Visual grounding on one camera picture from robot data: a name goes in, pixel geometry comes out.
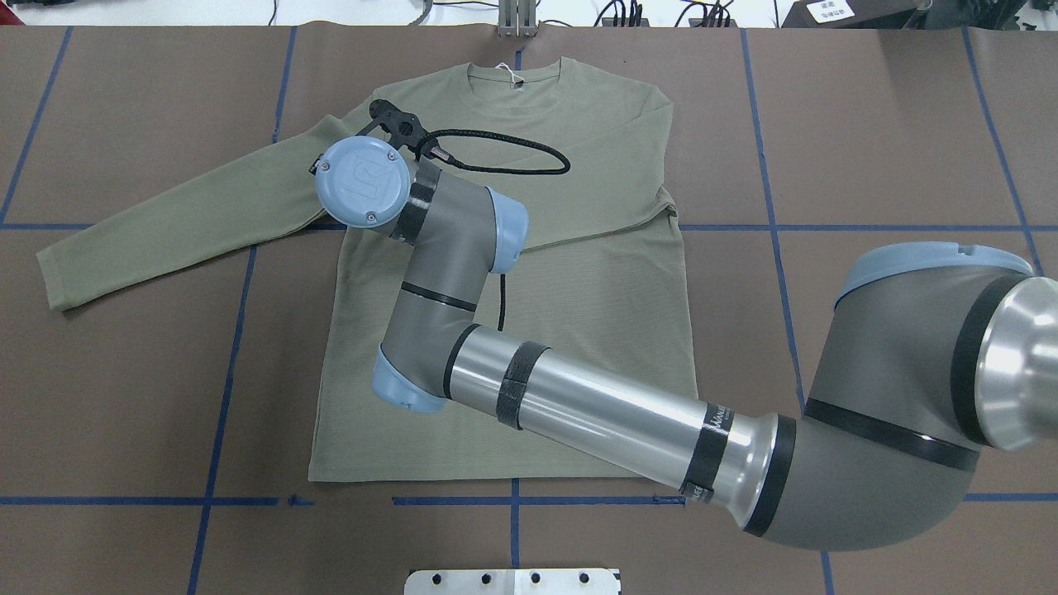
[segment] brown table surface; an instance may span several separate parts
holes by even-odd
[[[0,591],[400,593],[518,565],[619,567],[625,593],[1054,593],[1054,444],[987,451],[951,518],[862,553],[771,544],[645,480],[309,484],[333,226],[48,310],[34,254],[77,230],[380,85],[562,55],[675,103],[703,398],[797,416],[871,248],[1058,271],[1058,35],[494,32],[0,29]]]

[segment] green long-sleeve shirt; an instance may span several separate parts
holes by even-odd
[[[563,176],[453,172],[529,210],[527,249],[508,275],[505,331],[694,398],[682,240],[661,185],[672,104],[652,85],[569,58],[518,74],[526,83],[512,88],[506,71],[461,65],[382,87],[341,120],[328,116],[68,237],[38,254],[49,303],[73,308],[306,227],[323,215],[307,165],[369,122],[367,105],[382,97],[430,130],[494,130],[569,157]],[[478,165],[554,165],[546,155],[489,141],[446,138],[442,146]],[[346,232],[309,479],[627,474],[455,403],[419,415],[373,396],[376,348],[409,253],[378,234]],[[489,283],[477,322],[494,325],[497,309]]]

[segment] red object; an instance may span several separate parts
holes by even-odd
[[[0,24],[25,24],[11,12],[7,4],[0,2]]]

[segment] blue joint cap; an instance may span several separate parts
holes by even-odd
[[[987,246],[962,246],[954,241],[893,244],[875,248],[856,260],[834,307],[849,293],[880,278],[923,269],[961,266],[997,267],[1033,274],[1033,267],[1024,258]]]
[[[444,408],[446,400],[416,386],[403,374],[397,372],[382,353],[382,345],[379,345],[379,356],[375,360],[371,390],[387,403],[416,413],[437,413]]]
[[[514,268],[529,235],[529,211],[513,198],[488,188],[492,195],[492,211],[496,216],[496,256],[493,273],[506,273]]]
[[[412,175],[397,149],[373,137],[348,137],[316,162],[316,195],[350,228],[377,228],[400,214]]]

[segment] robotic arm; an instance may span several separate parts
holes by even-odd
[[[986,247],[862,256],[798,421],[670,394],[473,324],[487,275],[517,260],[527,211],[421,159],[451,156],[414,115],[387,102],[370,111],[361,134],[381,125],[390,144],[344,139],[313,172],[338,220],[415,247],[371,383],[393,404],[457,401],[725,506],[752,535],[828,551],[938,523],[982,446],[1058,437],[1058,283]]]

